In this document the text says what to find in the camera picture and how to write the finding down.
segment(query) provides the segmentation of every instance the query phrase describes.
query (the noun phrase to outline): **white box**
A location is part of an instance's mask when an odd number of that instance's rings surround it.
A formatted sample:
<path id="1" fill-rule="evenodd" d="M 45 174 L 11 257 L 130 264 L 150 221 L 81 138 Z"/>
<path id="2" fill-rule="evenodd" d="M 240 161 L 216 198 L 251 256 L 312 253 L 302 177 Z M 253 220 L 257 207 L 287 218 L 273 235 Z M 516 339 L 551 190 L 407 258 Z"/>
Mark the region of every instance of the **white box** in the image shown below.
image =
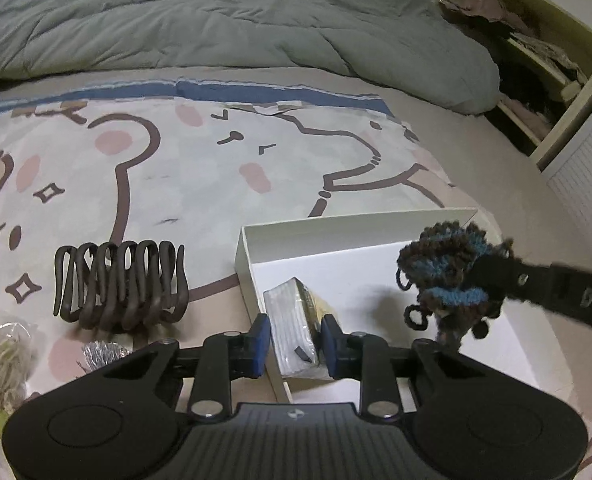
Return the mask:
<path id="1" fill-rule="evenodd" d="M 497 229 L 477 208 L 320 217 L 243 227 L 235 265 L 250 319 L 265 313 L 265 290 L 296 276 L 330 304 L 343 332 L 374 333 L 405 347 L 415 338 L 434 338 L 432 318 L 425 332 L 414 332 L 403 323 L 402 311 L 415 303 L 417 292 L 415 287 L 408 292 L 397 288 L 396 258 L 400 248 L 417 240 L 425 227 L 454 220 L 463 226 L 474 221 L 487 231 L 489 242 L 501 242 Z M 502 316 L 491 321 L 486 339 L 474 340 L 469 335 L 461 351 L 550 393 L 562 387 L 569 390 L 571 375 L 565 373 L 566 362 L 543 312 L 513 309 L 512 303 L 507 301 Z M 534 330 L 538 340 L 532 338 Z M 284 380 L 273 348 L 266 370 L 278 402 L 358 400 L 357 381 Z M 409 392 L 404 381 L 401 386 L 407 408 Z"/>

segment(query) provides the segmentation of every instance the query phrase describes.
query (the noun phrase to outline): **beige mattress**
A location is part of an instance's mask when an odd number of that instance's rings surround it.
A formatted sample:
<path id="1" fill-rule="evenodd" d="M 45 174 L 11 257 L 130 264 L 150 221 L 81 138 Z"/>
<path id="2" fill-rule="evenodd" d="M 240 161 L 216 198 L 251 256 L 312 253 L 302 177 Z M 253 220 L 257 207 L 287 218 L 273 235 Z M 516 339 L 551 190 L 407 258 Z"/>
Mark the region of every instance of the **beige mattress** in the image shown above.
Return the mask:
<path id="1" fill-rule="evenodd" d="M 283 86 L 306 85 L 312 88 L 347 94 L 379 94 L 393 114 L 410 123 L 423 145 L 437 158 L 451 180 L 485 209 L 492 212 L 502 234 L 515 240 L 516 254 L 534 263 L 563 262 L 592 267 L 592 257 L 572 220 L 553 192 L 545 185 L 540 171 L 528 158 L 512 147 L 509 141 L 485 118 L 461 116 L 435 105 L 387 88 L 380 88 L 355 78 L 348 78 L 308 68 L 218 69 L 183 68 L 140 70 L 129 72 L 82 73 L 57 76 L 24 83 L 0 93 L 0 98 L 32 98 L 60 94 L 91 84 L 108 81 L 177 78 L 200 80 L 251 81 Z M 248 320 L 238 289 L 222 293 L 227 301 L 223 312 L 207 313 L 197 304 L 200 329 L 183 338 L 183 346 L 200 344 L 213 332 L 220 332 L 218 319 L 228 319 L 223 330 L 246 329 Z M 530 319 L 529 306 L 521 316 Z M 592 329 L 548 315 L 566 363 L 560 366 L 559 377 L 551 378 L 559 388 L 556 394 L 575 406 L 592 420 Z M 521 330 L 538 350 L 538 323 L 521 324 Z M 571 371 L 572 380 L 568 377 Z M 236 400 L 262 400 L 271 393 L 265 386 L 236 381 Z"/>

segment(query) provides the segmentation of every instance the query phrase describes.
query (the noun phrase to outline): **green comforter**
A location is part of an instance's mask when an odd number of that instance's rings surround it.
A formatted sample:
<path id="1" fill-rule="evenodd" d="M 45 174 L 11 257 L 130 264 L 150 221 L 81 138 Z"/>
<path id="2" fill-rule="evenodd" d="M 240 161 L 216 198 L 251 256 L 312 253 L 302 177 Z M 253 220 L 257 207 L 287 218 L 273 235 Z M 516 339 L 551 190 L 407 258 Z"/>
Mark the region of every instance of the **green comforter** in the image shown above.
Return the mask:
<path id="1" fill-rule="evenodd" d="M 0 0 L 0 78 L 166 66 L 307 66 L 480 113 L 486 49 L 429 0 Z"/>

